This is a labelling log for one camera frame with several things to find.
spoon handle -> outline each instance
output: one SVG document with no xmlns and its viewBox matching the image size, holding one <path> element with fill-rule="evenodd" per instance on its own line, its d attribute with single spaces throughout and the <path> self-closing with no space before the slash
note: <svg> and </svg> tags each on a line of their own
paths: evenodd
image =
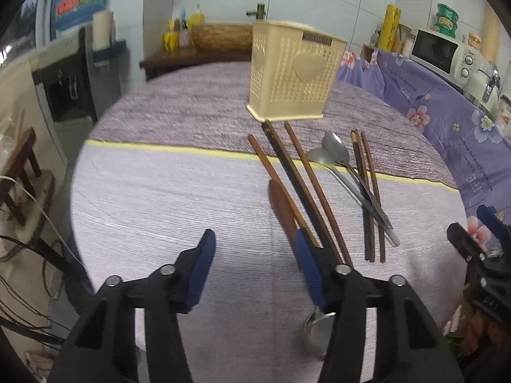
<svg viewBox="0 0 511 383">
<path fill-rule="evenodd" d="M 371 213 L 372 217 L 374 217 L 375 221 L 378 223 L 378 225 L 382 226 L 385 230 L 385 233 L 388 235 L 390 240 L 392 241 L 392 246 L 397 247 L 400 245 L 399 238 L 395 235 L 394 231 L 390 228 L 389 225 L 387 225 L 383 220 L 382 217 L 378 214 L 378 212 L 375 210 L 375 208 L 372 206 L 372 204 L 366 200 L 364 197 L 362 197 L 362 194 L 351 184 L 345 176 L 343 176 L 337 169 L 329 169 L 332 174 L 339 180 L 340 183 L 344 184 L 349 191 L 353 193 L 353 195 L 360 201 L 360 203 Z"/>
<path fill-rule="evenodd" d="M 348 189 L 349 191 L 351 191 L 353 193 L 353 195 L 360 201 L 360 203 L 362 203 L 362 205 L 367 208 L 369 210 L 369 208 L 372 208 L 372 205 L 371 203 L 366 200 L 362 194 L 353 186 L 353 184 L 351 184 L 345 176 L 343 176 L 339 170 L 337 170 L 335 167 L 329 169 L 334 176 L 336 176 L 337 180 L 339 180 L 339 182 L 341 182 L 342 184 L 344 184 Z"/>
<path fill-rule="evenodd" d="M 353 167 L 351 165 L 347 165 L 346 166 L 346 169 L 350 172 L 350 174 L 352 176 L 354 176 L 358 183 L 362 186 L 362 188 L 365 190 L 365 192 L 367 193 L 367 195 L 369 196 L 369 200 L 371 201 L 372 203 L 372 206 L 375 208 L 376 212 L 379 213 L 380 215 L 380 218 L 385 222 L 385 224 L 387 224 L 390 228 L 393 228 L 392 227 L 392 224 L 390 223 L 390 220 L 387 216 L 387 214 L 385 213 L 385 211 L 382 209 L 380 203 L 378 203 L 378 200 L 376 199 L 376 197 L 374 196 L 374 194 L 371 193 L 371 190 L 369 188 L 366 187 L 365 183 L 364 183 L 364 180 L 361 179 L 361 177 L 357 174 L 357 172 L 353 169 Z"/>
</svg>

steel ladle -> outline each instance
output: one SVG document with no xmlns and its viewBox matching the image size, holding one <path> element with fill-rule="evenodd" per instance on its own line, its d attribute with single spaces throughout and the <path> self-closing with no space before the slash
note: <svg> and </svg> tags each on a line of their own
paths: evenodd
<svg viewBox="0 0 511 383">
<path fill-rule="evenodd" d="M 360 201 L 360 203 L 368 210 L 368 212 L 371 213 L 372 217 L 374 217 L 377 223 L 384 228 L 385 233 L 387 233 L 388 237 L 392 241 L 392 246 L 396 247 L 400 245 L 399 238 L 395 235 L 392 228 L 387 223 L 385 223 L 384 220 L 382 220 L 382 217 L 375 210 L 372 204 L 364 197 L 362 197 L 362 194 L 353 186 L 353 184 L 351 184 L 346 179 L 346 177 L 343 176 L 339 172 L 339 170 L 335 168 L 335 161 L 330 156 L 328 151 L 326 151 L 323 148 L 314 148 L 307 153 L 307 158 L 310 161 L 314 161 L 315 163 L 318 163 L 323 167 L 328 168 L 332 172 L 332 174 L 337 178 L 339 183 L 344 184 L 349 189 L 349 191 L 351 191 L 353 195 Z"/>
<path fill-rule="evenodd" d="M 351 175 L 357 179 L 358 183 L 367 193 L 367 196 L 369 197 L 372 206 L 379 213 L 382 220 L 386 224 L 388 224 L 390 228 L 392 228 L 393 227 L 392 223 L 390 223 L 390 220 L 387 217 L 387 214 L 383 211 L 380 203 L 378 203 L 378 200 L 376 200 L 374 195 L 371 193 L 371 190 L 367 188 L 364 181 L 361 179 L 361 177 L 357 174 L 357 172 L 349 163 L 349 151 L 346 148 L 346 146 L 342 143 L 341 139 L 337 136 L 337 134 L 332 131 L 325 132 L 323 137 L 323 147 L 330 154 L 334 162 L 342 165 L 343 167 L 346 167 L 346 169 L 351 173 Z"/>
</svg>

heart emblem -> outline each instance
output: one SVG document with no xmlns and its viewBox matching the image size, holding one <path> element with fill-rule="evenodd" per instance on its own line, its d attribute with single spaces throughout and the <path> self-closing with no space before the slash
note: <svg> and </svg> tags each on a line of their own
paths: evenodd
<svg viewBox="0 0 511 383">
<path fill-rule="evenodd" d="M 293 61 L 296 75 L 303 83 L 316 78 L 326 66 L 326 59 L 319 53 L 298 52 Z"/>
<path fill-rule="evenodd" d="M 252 50 L 252 65 L 262 68 L 264 65 L 264 51 L 262 49 Z"/>
</svg>

yellow stripe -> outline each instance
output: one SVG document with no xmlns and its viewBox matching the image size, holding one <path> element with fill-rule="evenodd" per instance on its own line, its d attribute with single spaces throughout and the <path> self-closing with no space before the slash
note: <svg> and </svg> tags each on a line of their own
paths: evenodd
<svg viewBox="0 0 511 383">
<path fill-rule="evenodd" d="M 234 158 L 239 160 L 252 160 L 259 161 L 259 158 L 255 154 L 249 153 L 238 153 L 234 151 L 222 151 L 220 149 L 205 149 L 205 148 L 196 148 L 196 147 L 184 147 L 184 146 L 163 146 L 159 144 L 142 144 L 142 143 L 129 143 L 129 142 L 108 142 L 108 141 L 96 141 L 96 140 L 87 140 L 85 142 L 89 146 L 96 147 L 106 147 L 106 148 L 117 148 L 117 149 L 142 149 L 145 151 L 164 151 L 169 153 L 188 153 L 195 154 L 201 156 L 210 156 L 210 157 L 223 157 L 223 158 Z M 268 157 L 269 161 L 272 163 L 279 163 L 277 157 Z M 303 167 L 303 164 L 300 160 L 293 160 L 297 167 Z M 315 169 L 322 169 L 324 167 L 322 165 L 311 163 L 312 167 Z M 347 172 L 344 167 L 337 167 L 340 172 Z M 399 177 L 399 176 L 390 176 L 388 174 L 382 174 L 377 172 L 376 177 L 382 180 L 391 180 L 397 181 L 400 183 L 409 183 L 409 184 L 429 184 L 431 186 L 436 187 L 444 187 L 450 192 L 458 192 L 457 189 L 452 188 L 450 186 L 445 185 L 439 181 L 430 181 L 426 179 L 411 179 L 408 177 Z"/>
</svg>

label on basket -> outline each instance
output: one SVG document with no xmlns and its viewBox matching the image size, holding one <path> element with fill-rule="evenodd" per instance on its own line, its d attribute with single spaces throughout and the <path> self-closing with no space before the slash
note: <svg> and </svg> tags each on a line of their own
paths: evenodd
<svg viewBox="0 0 511 383">
<path fill-rule="evenodd" d="M 325 46 L 332 45 L 332 38 L 326 37 L 321 34 L 311 33 L 311 32 L 303 32 L 302 40 L 307 40 L 308 42 L 314 42 L 319 44 L 324 44 Z"/>
</svg>

